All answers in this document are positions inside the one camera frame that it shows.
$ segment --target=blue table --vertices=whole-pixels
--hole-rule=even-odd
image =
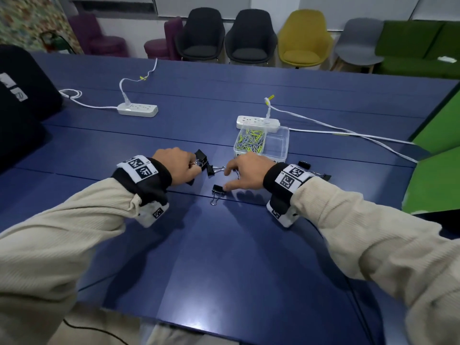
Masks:
[[[153,67],[134,58],[34,57],[59,89],[82,90],[81,101],[95,106],[121,103],[119,80]],[[131,101],[157,104],[158,115],[121,116],[66,101],[44,122],[52,139],[0,176],[0,230],[106,178],[132,155],[178,146],[225,165],[236,117],[264,116],[271,94],[280,109],[406,139],[456,82],[159,61],[147,81],[125,83]],[[284,126],[320,129],[275,116]],[[287,162],[307,161],[341,188],[396,208],[414,167],[351,137],[292,132],[289,152]],[[226,180],[202,174],[191,187],[172,188],[171,208],[152,229],[128,221],[123,235],[98,247],[79,300],[254,344],[381,344],[382,315],[369,286],[342,275],[315,228],[301,219],[282,230],[264,207],[265,190],[233,191],[211,207],[212,186]]]

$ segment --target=sweater sleeve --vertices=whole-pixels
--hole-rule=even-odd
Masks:
[[[0,234],[0,343],[46,344],[75,303],[92,248],[121,234],[141,199],[113,178]]]
[[[405,302],[414,345],[460,343],[460,240],[318,177],[296,191],[291,205],[318,227],[342,272],[375,281]]]

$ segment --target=black chair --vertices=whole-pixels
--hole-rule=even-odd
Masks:
[[[243,10],[236,16],[233,27],[225,37],[225,51],[229,63],[268,64],[277,43],[278,38],[267,11]]]
[[[225,29],[220,12],[201,7],[190,11],[184,28],[174,41],[182,59],[211,60],[217,58],[224,45]]]

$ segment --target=hand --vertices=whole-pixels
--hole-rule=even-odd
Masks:
[[[264,187],[264,178],[276,162],[268,157],[257,155],[252,151],[240,155],[228,162],[224,174],[227,176],[233,169],[238,169],[240,179],[232,180],[224,185],[225,191],[235,189],[258,190]]]
[[[159,149],[153,159],[161,162],[171,174],[173,180],[171,185],[180,185],[189,182],[201,173],[201,168],[190,163],[195,162],[196,156],[193,153],[188,153],[179,148],[174,149]]]

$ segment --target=electrical outlet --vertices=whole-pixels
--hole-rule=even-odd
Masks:
[[[130,116],[154,117],[158,113],[158,106],[150,104],[131,104],[126,106],[125,103],[121,103],[117,109],[120,115]]]
[[[236,127],[238,129],[244,127],[260,127],[266,129],[267,132],[277,132],[280,127],[280,122],[277,119],[266,119],[264,117],[254,116],[238,116],[236,120]]]

